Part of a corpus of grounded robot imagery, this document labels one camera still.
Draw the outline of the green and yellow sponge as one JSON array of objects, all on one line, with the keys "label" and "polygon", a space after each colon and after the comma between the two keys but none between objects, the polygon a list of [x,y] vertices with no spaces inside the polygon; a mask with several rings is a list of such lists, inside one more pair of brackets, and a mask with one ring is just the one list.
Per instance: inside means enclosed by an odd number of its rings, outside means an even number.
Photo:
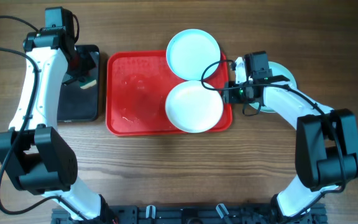
[{"label": "green and yellow sponge", "polygon": [[84,82],[80,82],[79,86],[81,89],[85,90],[91,88],[92,86],[95,86],[97,83],[97,80],[90,78],[86,79]]}]

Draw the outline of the white plate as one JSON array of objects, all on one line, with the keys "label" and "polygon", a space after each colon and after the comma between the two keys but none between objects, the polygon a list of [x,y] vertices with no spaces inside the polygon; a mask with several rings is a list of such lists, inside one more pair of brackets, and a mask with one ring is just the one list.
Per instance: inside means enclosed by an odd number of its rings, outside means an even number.
[{"label": "white plate", "polygon": [[203,133],[223,116],[223,100],[205,82],[186,81],[173,87],[165,100],[165,114],[174,127],[186,133]]}]

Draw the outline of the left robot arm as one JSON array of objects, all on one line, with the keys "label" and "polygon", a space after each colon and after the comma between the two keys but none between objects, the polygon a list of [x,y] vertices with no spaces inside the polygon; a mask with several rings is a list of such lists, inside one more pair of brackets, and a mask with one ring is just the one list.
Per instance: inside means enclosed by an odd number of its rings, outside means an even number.
[{"label": "left robot arm", "polygon": [[77,223],[116,223],[105,199],[78,177],[74,151],[57,131],[63,85],[91,86],[92,56],[77,45],[79,22],[68,9],[45,10],[45,26],[27,34],[21,55],[27,68],[21,99],[7,131],[0,133],[1,175],[17,190],[53,200]]}]

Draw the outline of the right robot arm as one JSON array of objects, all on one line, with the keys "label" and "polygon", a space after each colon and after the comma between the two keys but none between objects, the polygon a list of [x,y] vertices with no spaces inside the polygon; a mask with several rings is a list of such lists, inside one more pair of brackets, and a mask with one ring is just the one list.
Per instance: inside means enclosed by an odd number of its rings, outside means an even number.
[{"label": "right robot arm", "polygon": [[235,79],[224,85],[226,103],[266,107],[296,131],[296,176],[270,205],[248,217],[267,223],[318,223],[317,202],[327,194],[342,193],[358,178],[358,130],[349,109],[335,110],[306,96],[288,71],[269,62],[266,52],[228,61]]}]

